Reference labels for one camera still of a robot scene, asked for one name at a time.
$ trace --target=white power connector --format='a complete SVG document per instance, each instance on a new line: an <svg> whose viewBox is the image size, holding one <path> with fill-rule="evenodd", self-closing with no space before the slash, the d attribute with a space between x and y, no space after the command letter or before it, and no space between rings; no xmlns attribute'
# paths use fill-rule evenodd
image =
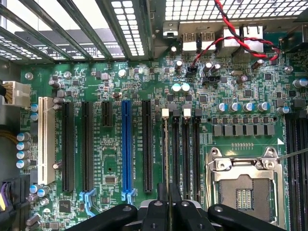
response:
<svg viewBox="0 0 308 231"><path fill-rule="evenodd" d="M11 83L13 86L13 102L6 103L4 97L2 104L7 106L15 106L22 108L30 107L31 88L27 84L18 83L16 81L3 81L3 84Z"/></svg>

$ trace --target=blue pcie slot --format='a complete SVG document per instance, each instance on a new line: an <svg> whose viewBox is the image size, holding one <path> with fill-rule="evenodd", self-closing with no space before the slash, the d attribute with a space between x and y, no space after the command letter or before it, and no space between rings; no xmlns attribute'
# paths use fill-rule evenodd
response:
<svg viewBox="0 0 308 231"><path fill-rule="evenodd" d="M132 185L132 108L131 101L122 101L122 201L131 201Z"/></svg>

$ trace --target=motherboard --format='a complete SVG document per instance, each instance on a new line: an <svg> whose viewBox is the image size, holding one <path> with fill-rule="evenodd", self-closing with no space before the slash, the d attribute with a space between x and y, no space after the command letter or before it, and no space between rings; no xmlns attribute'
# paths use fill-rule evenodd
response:
<svg viewBox="0 0 308 231"><path fill-rule="evenodd" d="M290 230L300 165L276 158L307 138L303 124L292 126L306 109L307 55L261 65L208 55L193 74L193 56L168 52L153 62L24 66L31 110L21 111L21 132L31 152L20 168L39 230L121 203L138 208L160 182L203 209L222 203Z"/></svg>

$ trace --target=ram slot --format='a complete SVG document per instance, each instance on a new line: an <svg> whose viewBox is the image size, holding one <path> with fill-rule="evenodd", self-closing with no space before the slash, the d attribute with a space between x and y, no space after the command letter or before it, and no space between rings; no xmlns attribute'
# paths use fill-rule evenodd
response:
<svg viewBox="0 0 308 231"><path fill-rule="evenodd" d="M189 120L182 119L183 199L190 199L190 134Z"/></svg>
<svg viewBox="0 0 308 231"><path fill-rule="evenodd" d="M173 176L172 182L180 185L180 118L177 116L173 117L172 121L172 166L173 166Z"/></svg>
<svg viewBox="0 0 308 231"><path fill-rule="evenodd" d="M132 108L131 101L122 101L122 193L130 193L132 186Z"/></svg>
<svg viewBox="0 0 308 231"><path fill-rule="evenodd" d="M285 116L286 122L286 138L287 138L287 153L297 151L297 131L296 120L294 115ZM301 229L300 216L300 197L299 181L298 181L298 156L292 156L288 160L288 182L289 182L289 209L290 209L290 226L291 230Z"/></svg>
<svg viewBox="0 0 308 231"><path fill-rule="evenodd" d="M145 193L153 190L153 129L151 101L142 101L143 127L143 189Z"/></svg>
<svg viewBox="0 0 308 231"><path fill-rule="evenodd" d="M90 192L93 187L93 104L90 102L81 103L81 127L82 127L82 148L81 148L81 176L82 191Z"/></svg>
<svg viewBox="0 0 308 231"><path fill-rule="evenodd" d="M52 98L38 98L38 184L55 181L55 111Z"/></svg>
<svg viewBox="0 0 308 231"><path fill-rule="evenodd" d="M192 155L193 155L193 196L200 202L200 134L199 134L200 118L195 117L192 125Z"/></svg>
<svg viewBox="0 0 308 231"><path fill-rule="evenodd" d="M62 191L74 190L74 103L62 104Z"/></svg>

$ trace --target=red and black wire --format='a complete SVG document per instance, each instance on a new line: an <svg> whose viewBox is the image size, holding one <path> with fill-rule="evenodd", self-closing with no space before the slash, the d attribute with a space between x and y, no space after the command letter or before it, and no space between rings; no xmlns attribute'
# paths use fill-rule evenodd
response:
<svg viewBox="0 0 308 231"><path fill-rule="evenodd" d="M247 51L248 53L252 54L254 57L259 58L259 59L267 59L267 60L275 60L278 58L280 50L277 46L275 46L271 41L267 41L261 38L249 38L249 37L241 37L239 35L236 34L235 32L235 27L232 25L232 23L230 22L228 16L226 13L224 13L223 11L223 5L221 4L220 0L214 0L215 1L215 6L217 7L217 9L219 10L219 12L222 15L222 19L223 21L226 23L226 25L228 26L229 31L232 33L233 37L225 37L225 38L219 38L216 41L212 42L211 45L209 45L205 50L201 51L195 58L193 65L195 65L195 63L198 61L198 59L204 55L206 53L206 51L213 45L216 45L218 42L223 41L225 39L235 39L240 46ZM244 41L258 41L261 42L263 44L266 44L267 46L271 47L272 50L275 52L275 55L272 57L268 57L266 54L257 52L257 51L253 51L250 49L250 47L245 44Z"/></svg>

